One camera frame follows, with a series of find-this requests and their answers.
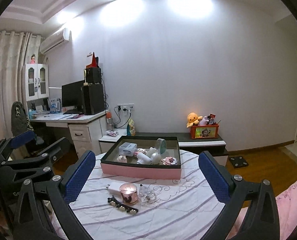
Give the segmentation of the black bathroom scale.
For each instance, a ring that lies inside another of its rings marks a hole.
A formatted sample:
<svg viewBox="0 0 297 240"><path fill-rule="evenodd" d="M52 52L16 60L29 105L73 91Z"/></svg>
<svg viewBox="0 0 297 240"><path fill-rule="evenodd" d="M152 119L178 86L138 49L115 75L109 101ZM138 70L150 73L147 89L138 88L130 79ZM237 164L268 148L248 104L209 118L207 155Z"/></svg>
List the black bathroom scale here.
<svg viewBox="0 0 297 240"><path fill-rule="evenodd" d="M228 158L234 168L247 167L249 164L242 156Z"/></svg>

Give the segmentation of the white desk with drawers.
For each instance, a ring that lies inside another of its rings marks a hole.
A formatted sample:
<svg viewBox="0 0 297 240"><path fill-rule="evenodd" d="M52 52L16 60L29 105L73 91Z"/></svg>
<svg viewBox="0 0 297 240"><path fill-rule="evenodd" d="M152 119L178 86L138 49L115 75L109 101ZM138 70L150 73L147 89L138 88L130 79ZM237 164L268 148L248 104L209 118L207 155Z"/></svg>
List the white desk with drawers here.
<svg viewBox="0 0 297 240"><path fill-rule="evenodd" d="M100 139L104 136L106 128L106 112L94 115L78 114L40 114L31 119L32 123L44 123L47 127L64 129L70 133L69 139L74 144L77 155L80 157L86 150L96 155L102 153Z"/></svg>

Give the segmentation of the black office chair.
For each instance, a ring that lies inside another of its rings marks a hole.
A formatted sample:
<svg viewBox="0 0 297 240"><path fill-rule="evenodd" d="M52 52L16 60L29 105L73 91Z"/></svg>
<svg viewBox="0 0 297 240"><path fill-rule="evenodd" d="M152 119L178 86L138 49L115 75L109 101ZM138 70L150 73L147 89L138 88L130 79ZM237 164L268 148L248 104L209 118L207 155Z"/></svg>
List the black office chair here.
<svg viewBox="0 0 297 240"><path fill-rule="evenodd" d="M27 131L33 131L35 137L25 144L27 157L35 157L39 152L57 141L54 131L45 124L32 125L23 104L15 101L11 108L11 131L14 137Z"/></svg>

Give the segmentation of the wall power socket strip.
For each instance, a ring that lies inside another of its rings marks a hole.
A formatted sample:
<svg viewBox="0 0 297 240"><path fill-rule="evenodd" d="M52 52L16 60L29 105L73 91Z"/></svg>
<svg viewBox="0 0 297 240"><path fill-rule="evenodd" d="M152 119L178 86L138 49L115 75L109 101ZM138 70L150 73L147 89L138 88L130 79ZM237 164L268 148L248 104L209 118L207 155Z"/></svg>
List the wall power socket strip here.
<svg viewBox="0 0 297 240"><path fill-rule="evenodd" d="M133 103L124 103L124 104L120 103L120 104L117 104L117 107L123 111L131 112L134 109L134 104Z"/></svg>

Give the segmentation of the white air conditioner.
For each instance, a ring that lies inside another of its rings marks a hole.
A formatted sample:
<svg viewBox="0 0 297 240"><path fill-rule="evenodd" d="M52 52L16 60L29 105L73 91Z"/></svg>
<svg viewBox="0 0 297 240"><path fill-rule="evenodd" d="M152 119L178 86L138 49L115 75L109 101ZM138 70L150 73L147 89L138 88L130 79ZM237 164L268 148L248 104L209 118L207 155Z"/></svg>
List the white air conditioner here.
<svg viewBox="0 0 297 240"><path fill-rule="evenodd" d="M39 51L45 55L47 52L56 48L57 46L70 41L71 31L68 28L61 29L49 37L47 37L41 44Z"/></svg>

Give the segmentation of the white plush toy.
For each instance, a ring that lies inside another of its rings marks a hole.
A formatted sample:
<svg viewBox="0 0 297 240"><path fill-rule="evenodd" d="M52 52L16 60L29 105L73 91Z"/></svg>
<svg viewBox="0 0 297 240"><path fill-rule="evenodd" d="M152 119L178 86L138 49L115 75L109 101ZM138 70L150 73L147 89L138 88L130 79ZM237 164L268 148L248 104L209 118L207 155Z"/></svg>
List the white plush toy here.
<svg viewBox="0 0 297 240"><path fill-rule="evenodd" d="M158 151L157 151L156 148L151 147L151 148L147 151L146 155L147 155L148 157L151 157L153 153L157 153L157 152L158 152Z"/></svg>

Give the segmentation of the white wall cabinet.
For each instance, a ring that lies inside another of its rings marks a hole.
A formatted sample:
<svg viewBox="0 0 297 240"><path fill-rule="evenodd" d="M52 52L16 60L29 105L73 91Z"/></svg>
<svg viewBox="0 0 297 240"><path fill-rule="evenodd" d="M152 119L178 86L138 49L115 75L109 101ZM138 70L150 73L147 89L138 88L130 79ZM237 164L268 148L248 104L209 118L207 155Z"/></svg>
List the white wall cabinet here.
<svg viewBox="0 0 297 240"><path fill-rule="evenodd" d="M49 97L49 68L47 64L25 64L22 67L23 100Z"/></svg>

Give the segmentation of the white hair dryer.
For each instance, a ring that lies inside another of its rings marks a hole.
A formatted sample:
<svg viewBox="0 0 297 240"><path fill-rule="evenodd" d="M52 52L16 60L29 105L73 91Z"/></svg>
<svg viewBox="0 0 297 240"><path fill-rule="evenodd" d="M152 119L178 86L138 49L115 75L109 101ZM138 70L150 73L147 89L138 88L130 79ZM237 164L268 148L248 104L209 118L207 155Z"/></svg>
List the white hair dryer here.
<svg viewBox="0 0 297 240"><path fill-rule="evenodd" d="M152 163L151 158L142 152L137 153L136 157L137 157L137 161L136 161L137 164L151 165Z"/></svg>

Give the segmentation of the pink patterned cube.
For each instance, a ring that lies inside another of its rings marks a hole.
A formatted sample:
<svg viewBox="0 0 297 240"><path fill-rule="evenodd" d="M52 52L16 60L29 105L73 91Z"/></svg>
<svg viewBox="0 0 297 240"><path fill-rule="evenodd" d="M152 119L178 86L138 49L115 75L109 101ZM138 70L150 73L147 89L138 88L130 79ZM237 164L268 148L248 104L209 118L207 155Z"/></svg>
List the pink patterned cube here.
<svg viewBox="0 0 297 240"><path fill-rule="evenodd" d="M175 157L166 157L161 160L164 165L170 166L170 165L178 165L178 159Z"/></svg>

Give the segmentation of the black computer tower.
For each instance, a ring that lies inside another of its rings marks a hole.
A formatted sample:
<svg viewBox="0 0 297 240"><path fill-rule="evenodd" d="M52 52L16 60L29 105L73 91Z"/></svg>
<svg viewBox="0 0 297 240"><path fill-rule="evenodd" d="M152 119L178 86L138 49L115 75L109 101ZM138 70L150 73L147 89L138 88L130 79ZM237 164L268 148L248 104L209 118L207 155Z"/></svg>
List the black computer tower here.
<svg viewBox="0 0 297 240"><path fill-rule="evenodd" d="M82 87L82 102L85 115L94 115L105 110L103 87L91 84Z"/></svg>

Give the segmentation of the black pearl hair clip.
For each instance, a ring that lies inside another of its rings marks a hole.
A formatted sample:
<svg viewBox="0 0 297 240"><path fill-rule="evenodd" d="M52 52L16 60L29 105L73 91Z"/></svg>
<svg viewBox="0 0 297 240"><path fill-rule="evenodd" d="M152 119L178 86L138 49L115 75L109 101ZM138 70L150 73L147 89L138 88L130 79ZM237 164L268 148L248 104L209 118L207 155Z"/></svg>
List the black pearl hair clip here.
<svg viewBox="0 0 297 240"><path fill-rule="evenodd" d="M118 201L114 196L112 197L108 197L107 199L108 204L110 204L111 206L117 208L118 210L122 211L122 212L126 212L130 215L136 215L138 213L138 209L134 208L134 207L130 207L128 205L122 204L120 201Z"/></svg>

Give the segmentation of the clear glass perfume bottle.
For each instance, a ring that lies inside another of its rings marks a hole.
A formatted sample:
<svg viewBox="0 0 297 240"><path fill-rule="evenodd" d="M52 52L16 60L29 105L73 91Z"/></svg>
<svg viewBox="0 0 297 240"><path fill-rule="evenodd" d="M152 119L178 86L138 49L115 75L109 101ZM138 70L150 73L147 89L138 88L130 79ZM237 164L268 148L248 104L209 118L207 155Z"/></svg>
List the clear glass perfume bottle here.
<svg viewBox="0 0 297 240"><path fill-rule="evenodd" d="M138 196L142 204L153 204L156 201L155 193L149 188L140 184Z"/></svg>

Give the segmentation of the black speaker box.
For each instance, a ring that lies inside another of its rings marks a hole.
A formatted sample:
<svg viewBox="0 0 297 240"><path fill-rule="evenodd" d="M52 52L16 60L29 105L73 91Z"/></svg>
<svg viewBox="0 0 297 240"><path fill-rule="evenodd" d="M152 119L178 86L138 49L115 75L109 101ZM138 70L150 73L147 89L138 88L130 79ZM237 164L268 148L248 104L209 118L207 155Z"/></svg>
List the black speaker box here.
<svg viewBox="0 0 297 240"><path fill-rule="evenodd" d="M99 67L90 67L85 69L85 80L86 83L101 83L102 73Z"/></svg>

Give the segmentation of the pink doll figure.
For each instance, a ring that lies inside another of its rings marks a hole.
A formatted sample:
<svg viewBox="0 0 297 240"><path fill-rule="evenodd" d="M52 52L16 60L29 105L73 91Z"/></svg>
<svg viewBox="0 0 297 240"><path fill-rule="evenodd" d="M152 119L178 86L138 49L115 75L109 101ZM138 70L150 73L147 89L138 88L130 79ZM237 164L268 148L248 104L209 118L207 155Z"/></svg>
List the pink doll figure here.
<svg viewBox="0 0 297 240"><path fill-rule="evenodd" d="M31 56L31 59L30 59L30 64L36 64L37 61L36 61L36 55L35 54L32 54Z"/></svg>

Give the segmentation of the rose gold round jar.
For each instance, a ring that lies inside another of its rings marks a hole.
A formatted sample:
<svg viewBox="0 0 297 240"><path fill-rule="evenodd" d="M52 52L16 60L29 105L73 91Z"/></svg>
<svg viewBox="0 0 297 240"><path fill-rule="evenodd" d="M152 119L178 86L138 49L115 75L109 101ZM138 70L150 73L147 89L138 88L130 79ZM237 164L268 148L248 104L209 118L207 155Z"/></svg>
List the rose gold round jar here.
<svg viewBox="0 0 297 240"><path fill-rule="evenodd" d="M126 204L134 204L138 201L138 189L133 183L124 183L120 186L123 202Z"/></svg>

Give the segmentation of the beige curtain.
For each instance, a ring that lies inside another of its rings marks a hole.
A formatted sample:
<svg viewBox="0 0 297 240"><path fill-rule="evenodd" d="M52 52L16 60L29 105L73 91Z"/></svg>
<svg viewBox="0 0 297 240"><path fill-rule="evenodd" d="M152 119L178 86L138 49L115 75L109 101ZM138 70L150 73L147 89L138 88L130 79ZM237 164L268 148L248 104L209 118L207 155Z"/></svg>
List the beige curtain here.
<svg viewBox="0 0 297 240"><path fill-rule="evenodd" d="M42 37L32 33L0 32L0 139L11 133L11 107L22 101L21 69L38 57Z"/></svg>

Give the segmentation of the white power adapter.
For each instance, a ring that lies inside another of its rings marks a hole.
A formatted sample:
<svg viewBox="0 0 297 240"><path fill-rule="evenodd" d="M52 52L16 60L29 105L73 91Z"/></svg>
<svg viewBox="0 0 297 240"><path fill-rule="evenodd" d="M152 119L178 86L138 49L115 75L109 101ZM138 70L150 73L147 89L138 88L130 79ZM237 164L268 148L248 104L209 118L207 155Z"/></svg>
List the white power adapter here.
<svg viewBox="0 0 297 240"><path fill-rule="evenodd" d="M120 187L123 185L123 183L121 182L111 182L110 184L108 184L106 186L106 189L108 190L109 194L111 195L120 195L121 191L120 191Z"/></svg>

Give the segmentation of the orange toy box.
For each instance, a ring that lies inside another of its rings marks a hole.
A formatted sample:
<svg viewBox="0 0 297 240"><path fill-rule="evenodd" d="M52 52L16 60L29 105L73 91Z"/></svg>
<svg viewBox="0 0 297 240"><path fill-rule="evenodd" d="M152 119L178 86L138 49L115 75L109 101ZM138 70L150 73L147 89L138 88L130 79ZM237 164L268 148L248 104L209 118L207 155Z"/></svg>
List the orange toy box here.
<svg viewBox="0 0 297 240"><path fill-rule="evenodd" d="M219 125L192 126L190 134L192 139L215 139L218 138Z"/></svg>

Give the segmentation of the black computer monitor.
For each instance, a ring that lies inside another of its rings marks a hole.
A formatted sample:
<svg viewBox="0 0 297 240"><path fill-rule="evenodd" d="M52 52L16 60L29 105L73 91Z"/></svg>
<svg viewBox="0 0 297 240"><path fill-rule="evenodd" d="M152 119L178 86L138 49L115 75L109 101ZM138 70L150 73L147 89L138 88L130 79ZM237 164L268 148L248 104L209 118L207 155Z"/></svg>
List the black computer monitor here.
<svg viewBox="0 0 297 240"><path fill-rule="evenodd" d="M64 114L83 114L82 86L84 81L77 81L62 86L62 107L68 109Z"/></svg>

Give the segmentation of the tissue pack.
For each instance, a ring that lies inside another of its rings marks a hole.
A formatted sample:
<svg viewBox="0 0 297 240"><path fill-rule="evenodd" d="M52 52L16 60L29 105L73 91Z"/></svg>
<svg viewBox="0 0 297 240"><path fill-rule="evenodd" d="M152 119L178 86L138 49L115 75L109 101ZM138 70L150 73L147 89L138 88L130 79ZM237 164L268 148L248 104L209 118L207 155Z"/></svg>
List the tissue pack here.
<svg viewBox="0 0 297 240"><path fill-rule="evenodd" d="M124 142L119 146L119 155L124 155L126 157L132 157L137 151L137 144L131 142Z"/></svg>

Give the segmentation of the pink white kitty figure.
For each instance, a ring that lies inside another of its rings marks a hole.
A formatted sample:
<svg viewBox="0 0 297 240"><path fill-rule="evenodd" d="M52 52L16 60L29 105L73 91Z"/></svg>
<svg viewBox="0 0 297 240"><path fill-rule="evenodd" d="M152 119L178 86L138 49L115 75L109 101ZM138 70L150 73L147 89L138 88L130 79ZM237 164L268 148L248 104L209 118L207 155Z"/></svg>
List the pink white kitty figure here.
<svg viewBox="0 0 297 240"><path fill-rule="evenodd" d="M143 153L143 154L147 154L147 151L144 149L144 148L138 148L137 150L136 150L136 153Z"/></svg>

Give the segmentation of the red triangular flag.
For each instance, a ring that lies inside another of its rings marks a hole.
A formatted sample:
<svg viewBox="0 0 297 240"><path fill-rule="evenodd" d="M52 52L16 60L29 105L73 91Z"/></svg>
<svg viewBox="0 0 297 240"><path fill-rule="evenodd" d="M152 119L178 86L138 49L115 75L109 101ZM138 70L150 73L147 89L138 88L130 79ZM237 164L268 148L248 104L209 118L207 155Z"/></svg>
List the red triangular flag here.
<svg viewBox="0 0 297 240"><path fill-rule="evenodd" d="M91 57L91 63L90 64L88 64L88 65L86 65L86 69L88 69L88 68L92 68L92 67L94 67L94 68L97 68L98 67L98 57L96 57L95 56L95 53L93 52L93 53L89 53L88 55L87 55L87 57Z"/></svg>

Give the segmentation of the orange capped bottle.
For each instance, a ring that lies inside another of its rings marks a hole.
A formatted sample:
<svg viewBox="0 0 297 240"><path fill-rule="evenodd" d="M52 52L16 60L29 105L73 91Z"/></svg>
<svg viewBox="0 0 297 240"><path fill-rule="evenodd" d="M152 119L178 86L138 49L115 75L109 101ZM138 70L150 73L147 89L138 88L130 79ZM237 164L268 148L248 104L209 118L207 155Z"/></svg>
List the orange capped bottle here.
<svg viewBox="0 0 297 240"><path fill-rule="evenodd" d="M107 129L110 131L114 130L114 121L111 112L106 113Z"/></svg>

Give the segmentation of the clear teal cup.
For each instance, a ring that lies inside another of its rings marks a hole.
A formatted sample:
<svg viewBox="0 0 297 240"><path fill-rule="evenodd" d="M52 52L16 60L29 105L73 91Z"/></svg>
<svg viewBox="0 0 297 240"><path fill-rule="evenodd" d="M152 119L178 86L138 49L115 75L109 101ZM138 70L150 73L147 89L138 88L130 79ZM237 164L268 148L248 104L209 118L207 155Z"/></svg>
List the clear teal cup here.
<svg viewBox="0 0 297 240"><path fill-rule="evenodd" d="M155 148L159 154L164 154L167 149L166 140L163 138L158 138L155 143Z"/></svg>

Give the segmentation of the pink plush toy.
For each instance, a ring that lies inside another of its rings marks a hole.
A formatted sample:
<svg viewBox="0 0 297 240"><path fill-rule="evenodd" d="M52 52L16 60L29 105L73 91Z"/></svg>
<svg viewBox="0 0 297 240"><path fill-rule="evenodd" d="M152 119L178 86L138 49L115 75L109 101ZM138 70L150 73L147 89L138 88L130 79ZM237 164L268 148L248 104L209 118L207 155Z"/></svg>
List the pink plush toy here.
<svg viewBox="0 0 297 240"><path fill-rule="evenodd" d="M199 122L199 126L206 126L207 124L209 123L209 119L208 119L208 117L207 116L204 116L203 118L202 118L202 120L200 120L200 122Z"/></svg>

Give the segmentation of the pink black storage tray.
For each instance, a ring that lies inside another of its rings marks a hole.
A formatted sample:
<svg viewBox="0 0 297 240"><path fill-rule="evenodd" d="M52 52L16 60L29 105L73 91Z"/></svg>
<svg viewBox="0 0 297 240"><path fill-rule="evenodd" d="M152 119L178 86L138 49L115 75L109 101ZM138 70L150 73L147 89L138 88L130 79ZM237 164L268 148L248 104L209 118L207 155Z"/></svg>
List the pink black storage tray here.
<svg viewBox="0 0 297 240"><path fill-rule="evenodd" d="M117 161L119 156L119 146L124 142L131 142L137 144L139 148L149 150L154 146L158 138L166 140L167 149L161 157L175 157L178 159L178 165L164 165L160 162L159 165L142 165L137 164L137 157L128 157L127 163L120 163ZM144 179L180 179L181 178L181 157L179 151L179 142L174 136L126 136L123 135L111 149L102 157L101 167L103 173Z"/></svg>

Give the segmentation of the pink bedding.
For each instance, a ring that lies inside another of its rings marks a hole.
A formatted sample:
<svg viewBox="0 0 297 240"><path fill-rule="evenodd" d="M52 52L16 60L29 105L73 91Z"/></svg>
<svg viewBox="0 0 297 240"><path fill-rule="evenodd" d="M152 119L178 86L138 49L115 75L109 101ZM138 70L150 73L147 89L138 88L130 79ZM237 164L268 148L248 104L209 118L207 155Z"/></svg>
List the pink bedding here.
<svg viewBox="0 0 297 240"><path fill-rule="evenodd" d="M276 197L280 239L287 239L297 226L297 181Z"/></svg>

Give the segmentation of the yellow blue snack bag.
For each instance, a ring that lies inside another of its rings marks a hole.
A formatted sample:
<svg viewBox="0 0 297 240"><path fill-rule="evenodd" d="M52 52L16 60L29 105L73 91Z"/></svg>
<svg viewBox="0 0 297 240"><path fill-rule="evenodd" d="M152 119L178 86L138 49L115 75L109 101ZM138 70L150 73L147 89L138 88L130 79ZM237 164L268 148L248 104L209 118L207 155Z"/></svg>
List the yellow blue snack bag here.
<svg viewBox="0 0 297 240"><path fill-rule="evenodd" d="M135 123L133 119L129 119L127 123L127 136L135 136L136 130L135 130Z"/></svg>

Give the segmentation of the yellow octopus plush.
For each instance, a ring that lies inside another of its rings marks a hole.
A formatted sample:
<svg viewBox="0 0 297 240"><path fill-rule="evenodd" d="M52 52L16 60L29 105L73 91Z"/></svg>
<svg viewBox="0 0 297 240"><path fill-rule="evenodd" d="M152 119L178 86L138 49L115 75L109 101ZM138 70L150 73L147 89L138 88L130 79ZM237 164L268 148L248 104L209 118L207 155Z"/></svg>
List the yellow octopus plush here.
<svg viewBox="0 0 297 240"><path fill-rule="evenodd" d="M198 125L200 120L203 119L203 116L198 116L196 113L192 112L187 116L187 124L186 127L190 128L193 125Z"/></svg>

